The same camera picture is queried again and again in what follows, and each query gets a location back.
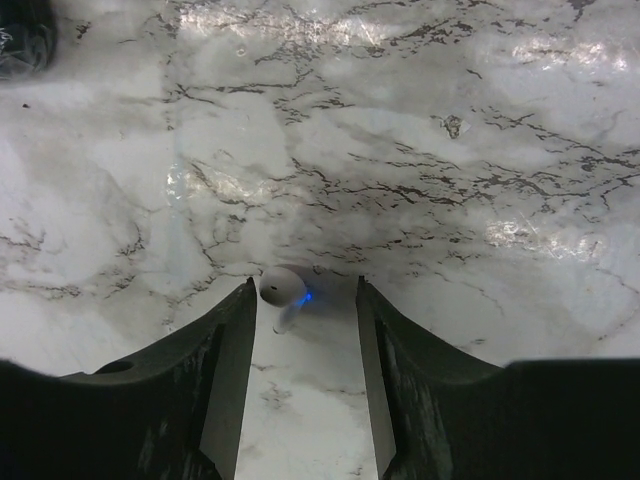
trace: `black plastic part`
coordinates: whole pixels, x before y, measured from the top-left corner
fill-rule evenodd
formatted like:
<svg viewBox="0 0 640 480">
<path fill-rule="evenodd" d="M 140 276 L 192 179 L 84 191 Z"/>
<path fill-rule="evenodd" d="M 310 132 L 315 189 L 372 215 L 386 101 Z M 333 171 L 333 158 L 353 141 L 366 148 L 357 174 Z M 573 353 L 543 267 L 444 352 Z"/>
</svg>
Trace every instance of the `black plastic part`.
<svg viewBox="0 0 640 480">
<path fill-rule="evenodd" d="M 385 480 L 640 478 L 640 361 L 524 361 L 452 347 L 360 280 L 358 322 Z"/>
<path fill-rule="evenodd" d="M 1 0 L 0 80 L 19 79 L 47 67 L 57 37 L 49 0 Z"/>
<path fill-rule="evenodd" d="M 0 479 L 233 479 L 255 317 L 249 280 L 93 375 L 0 362 Z"/>
</svg>

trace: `white marble countertop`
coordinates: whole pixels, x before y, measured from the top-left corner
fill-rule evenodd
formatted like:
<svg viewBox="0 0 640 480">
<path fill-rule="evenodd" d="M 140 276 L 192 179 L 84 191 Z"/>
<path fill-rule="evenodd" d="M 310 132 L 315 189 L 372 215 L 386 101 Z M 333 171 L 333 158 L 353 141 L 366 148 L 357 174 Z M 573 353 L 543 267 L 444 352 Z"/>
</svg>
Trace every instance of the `white marble countertop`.
<svg viewBox="0 0 640 480">
<path fill-rule="evenodd" d="M 0 357 L 94 371 L 277 263 L 239 480 L 375 478 L 354 279 L 484 360 L 640 351 L 632 0 L 56 0 L 0 86 Z"/>
</svg>

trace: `marble veining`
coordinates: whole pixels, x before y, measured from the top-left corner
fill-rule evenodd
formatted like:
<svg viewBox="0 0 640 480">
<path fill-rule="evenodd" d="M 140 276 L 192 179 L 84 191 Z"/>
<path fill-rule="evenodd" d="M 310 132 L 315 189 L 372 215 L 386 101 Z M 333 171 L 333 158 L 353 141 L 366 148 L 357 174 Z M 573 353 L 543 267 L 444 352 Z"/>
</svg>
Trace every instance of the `marble veining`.
<svg viewBox="0 0 640 480">
<path fill-rule="evenodd" d="M 352 480 L 357 275 L 496 364 L 637 355 L 636 1 L 55 4 L 0 88 L 0 356 L 93 371 L 312 268 L 289 334 L 260 307 L 237 477 Z"/>
</svg>

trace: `screw hole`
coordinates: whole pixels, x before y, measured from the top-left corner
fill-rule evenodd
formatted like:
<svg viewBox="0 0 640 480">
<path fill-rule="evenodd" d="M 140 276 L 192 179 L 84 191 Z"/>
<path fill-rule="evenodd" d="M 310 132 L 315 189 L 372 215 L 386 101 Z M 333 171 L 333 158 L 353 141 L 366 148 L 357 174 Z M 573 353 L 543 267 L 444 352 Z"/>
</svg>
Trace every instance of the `screw hole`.
<svg viewBox="0 0 640 480">
<path fill-rule="evenodd" d="M 115 362 L 111 362 L 106 364 L 100 370 L 98 370 L 94 375 L 101 375 L 103 373 L 120 373 L 126 372 L 127 370 L 131 370 L 133 368 L 133 363 L 128 362 L 126 360 L 116 360 Z"/>
</svg>

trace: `wireless earbud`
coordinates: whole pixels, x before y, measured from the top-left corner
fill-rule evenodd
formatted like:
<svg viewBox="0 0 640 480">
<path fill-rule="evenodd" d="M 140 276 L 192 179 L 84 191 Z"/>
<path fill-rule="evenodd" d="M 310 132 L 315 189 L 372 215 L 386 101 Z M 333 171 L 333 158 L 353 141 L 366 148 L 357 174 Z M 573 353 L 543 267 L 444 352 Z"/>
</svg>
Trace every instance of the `wireless earbud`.
<svg viewBox="0 0 640 480">
<path fill-rule="evenodd" d="M 302 306 L 311 299 L 302 278 L 284 267 L 265 270 L 258 290 L 265 302 L 283 309 L 273 327 L 273 330 L 280 334 L 289 330 Z"/>
</svg>

